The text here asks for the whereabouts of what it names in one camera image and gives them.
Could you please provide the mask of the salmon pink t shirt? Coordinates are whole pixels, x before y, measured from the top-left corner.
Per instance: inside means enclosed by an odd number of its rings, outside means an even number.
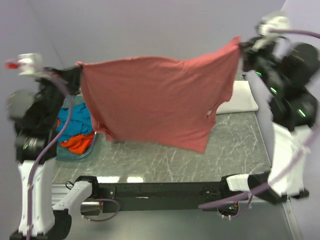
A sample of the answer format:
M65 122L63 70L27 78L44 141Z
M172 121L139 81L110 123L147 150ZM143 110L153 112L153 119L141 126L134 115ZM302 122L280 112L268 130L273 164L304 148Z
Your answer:
M159 143L204 153L218 107L233 93L240 37L187 60L138 56L82 63L81 91L108 141Z

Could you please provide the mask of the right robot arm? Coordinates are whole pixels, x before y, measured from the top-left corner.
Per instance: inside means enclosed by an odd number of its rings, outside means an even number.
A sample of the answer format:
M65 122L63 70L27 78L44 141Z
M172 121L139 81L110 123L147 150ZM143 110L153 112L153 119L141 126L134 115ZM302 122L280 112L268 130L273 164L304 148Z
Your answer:
M307 156L304 141L312 132L319 113L318 100L306 86L320 69L319 50L308 43L294 44L281 59L274 54L275 42L254 49L258 38L239 44L243 69L254 71L271 93L269 108L274 132L271 169L259 174L233 174L220 181L219 193L230 200L266 183L257 197L272 204L287 198L309 196L303 174Z

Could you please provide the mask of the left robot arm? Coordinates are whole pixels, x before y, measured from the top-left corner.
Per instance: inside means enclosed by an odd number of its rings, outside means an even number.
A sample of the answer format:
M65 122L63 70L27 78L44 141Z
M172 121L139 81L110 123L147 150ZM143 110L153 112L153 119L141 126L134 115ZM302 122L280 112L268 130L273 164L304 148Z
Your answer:
M39 91L17 90L7 99L16 137L16 161L22 184L22 213L12 240L64 240L81 204L100 195L95 176L80 176L72 189L52 203L52 178L57 154L58 113L79 93L82 68L46 67L37 74Z

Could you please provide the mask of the blue t shirt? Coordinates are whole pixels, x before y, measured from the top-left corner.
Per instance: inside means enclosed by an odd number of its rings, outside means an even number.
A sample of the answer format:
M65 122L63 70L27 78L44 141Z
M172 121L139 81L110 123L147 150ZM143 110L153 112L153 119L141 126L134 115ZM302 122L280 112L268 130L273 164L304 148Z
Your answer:
M64 127L69 114L69 109L63 107L60 109L57 118L58 126L57 132L59 133ZM71 137L76 135L88 135L93 131L91 114L84 102L81 102L72 108L72 116L69 124L63 134L59 137L58 142L68 141Z

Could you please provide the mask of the folded white t shirt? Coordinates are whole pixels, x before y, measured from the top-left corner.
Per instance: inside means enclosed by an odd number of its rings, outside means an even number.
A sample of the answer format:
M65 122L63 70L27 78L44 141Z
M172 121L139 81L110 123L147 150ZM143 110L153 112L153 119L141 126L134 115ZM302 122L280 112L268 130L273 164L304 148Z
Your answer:
M259 107L252 95L248 81L236 80L233 84L231 99L219 106L217 115L242 112L256 112Z

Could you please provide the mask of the orange t shirt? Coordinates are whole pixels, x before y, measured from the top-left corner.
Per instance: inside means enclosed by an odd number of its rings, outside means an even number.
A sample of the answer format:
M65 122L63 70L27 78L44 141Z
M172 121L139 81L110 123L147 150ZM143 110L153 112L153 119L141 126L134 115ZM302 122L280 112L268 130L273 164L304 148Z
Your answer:
M82 155L92 146L94 136L94 132L90 134L78 134L68 140L62 141L60 146L68 149L73 154Z

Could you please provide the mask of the teal plastic basket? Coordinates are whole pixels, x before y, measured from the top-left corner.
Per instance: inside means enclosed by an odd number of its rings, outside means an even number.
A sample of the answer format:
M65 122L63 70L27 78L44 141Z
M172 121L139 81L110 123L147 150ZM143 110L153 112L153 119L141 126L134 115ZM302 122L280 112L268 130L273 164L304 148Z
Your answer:
M72 102L71 119L57 142L56 159L58 161L79 161L88 157L93 152L98 139L84 98L73 96Z

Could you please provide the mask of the black base beam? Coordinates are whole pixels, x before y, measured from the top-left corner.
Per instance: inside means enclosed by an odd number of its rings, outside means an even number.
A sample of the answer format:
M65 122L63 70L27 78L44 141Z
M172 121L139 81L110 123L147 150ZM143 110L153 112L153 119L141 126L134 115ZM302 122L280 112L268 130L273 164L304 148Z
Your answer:
M121 211L195 210L198 205L233 197L226 183L99 183L93 187L93 199L111 199Z

